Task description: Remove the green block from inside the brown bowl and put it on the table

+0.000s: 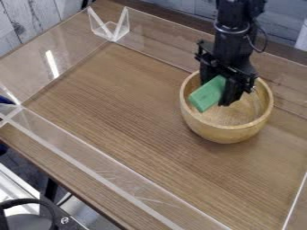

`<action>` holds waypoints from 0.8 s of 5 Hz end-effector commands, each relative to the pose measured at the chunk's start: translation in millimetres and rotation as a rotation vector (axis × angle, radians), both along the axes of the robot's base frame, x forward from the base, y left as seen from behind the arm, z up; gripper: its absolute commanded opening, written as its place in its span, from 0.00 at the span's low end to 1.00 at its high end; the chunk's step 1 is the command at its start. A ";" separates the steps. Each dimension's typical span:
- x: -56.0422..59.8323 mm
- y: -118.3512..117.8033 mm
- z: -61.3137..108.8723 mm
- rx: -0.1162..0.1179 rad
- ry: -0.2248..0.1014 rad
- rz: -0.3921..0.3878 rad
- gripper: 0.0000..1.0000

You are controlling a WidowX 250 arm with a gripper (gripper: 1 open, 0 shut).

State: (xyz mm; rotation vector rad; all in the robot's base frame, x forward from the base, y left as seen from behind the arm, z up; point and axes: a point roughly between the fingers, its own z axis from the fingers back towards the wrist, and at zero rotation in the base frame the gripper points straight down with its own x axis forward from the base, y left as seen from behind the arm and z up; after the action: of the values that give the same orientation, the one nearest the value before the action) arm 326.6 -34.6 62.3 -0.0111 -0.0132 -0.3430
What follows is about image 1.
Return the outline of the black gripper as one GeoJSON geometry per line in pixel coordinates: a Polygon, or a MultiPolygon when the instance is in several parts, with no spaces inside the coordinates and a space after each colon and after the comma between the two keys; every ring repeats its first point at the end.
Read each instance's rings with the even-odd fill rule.
{"type": "Polygon", "coordinates": [[[197,41],[194,59],[200,63],[200,83],[205,84],[214,76],[225,78],[225,86],[218,106],[229,106],[253,88],[256,71],[249,61],[253,53],[256,28],[250,22],[242,26],[225,26],[214,22],[214,41],[209,47],[197,41]]]}

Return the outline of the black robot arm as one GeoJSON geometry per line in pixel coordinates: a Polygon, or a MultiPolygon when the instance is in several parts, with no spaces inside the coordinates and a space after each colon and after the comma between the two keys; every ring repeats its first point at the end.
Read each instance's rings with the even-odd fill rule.
{"type": "Polygon", "coordinates": [[[252,92],[257,78],[250,55],[261,53],[266,46],[260,49],[254,46],[257,32],[265,33],[257,22],[265,0],[216,0],[216,8],[213,45],[209,47],[202,40],[197,41],[194,59],[200,63],[201,85],[218,75],[225,80],[218,106],[229,106],[244,93],[252,92]]]}

